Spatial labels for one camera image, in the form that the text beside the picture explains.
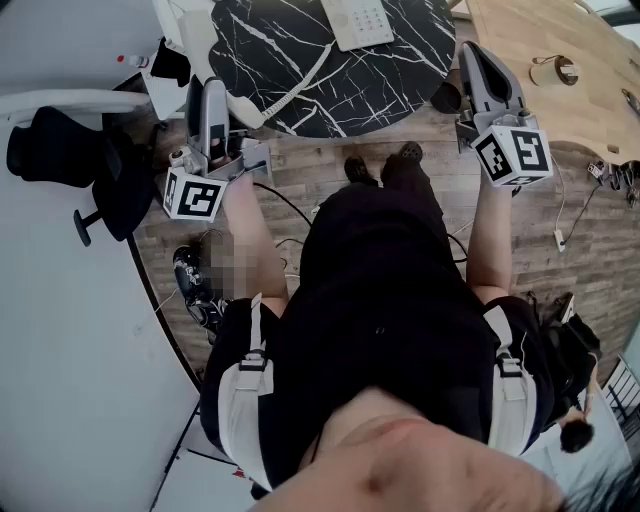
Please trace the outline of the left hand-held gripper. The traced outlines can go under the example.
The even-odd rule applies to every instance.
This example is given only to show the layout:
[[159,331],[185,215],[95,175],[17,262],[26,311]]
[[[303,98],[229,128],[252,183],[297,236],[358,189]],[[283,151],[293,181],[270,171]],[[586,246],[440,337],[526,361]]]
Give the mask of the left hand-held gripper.
[[187,143],[169,156],[163,208],[172,219],[212,222],[228,185],[248,173],[272,175],[270,149],[245,130],[229,133],[227,90],[218,78],[204,87],[191,78],[186,123]]

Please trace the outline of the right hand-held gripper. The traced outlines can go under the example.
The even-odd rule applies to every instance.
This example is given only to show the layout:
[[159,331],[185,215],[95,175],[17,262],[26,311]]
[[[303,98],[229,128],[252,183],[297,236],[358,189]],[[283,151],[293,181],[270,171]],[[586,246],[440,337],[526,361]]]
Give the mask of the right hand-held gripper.
[[[458,57],[464,92],[477,113],[466,110],[456,119],[459,149],[475,154],[493,187],[517,189],[552,177],[547,134],[524,108],[515,74],[471,41],[461,44]],[[489,112],[499,107],[507,111]]]

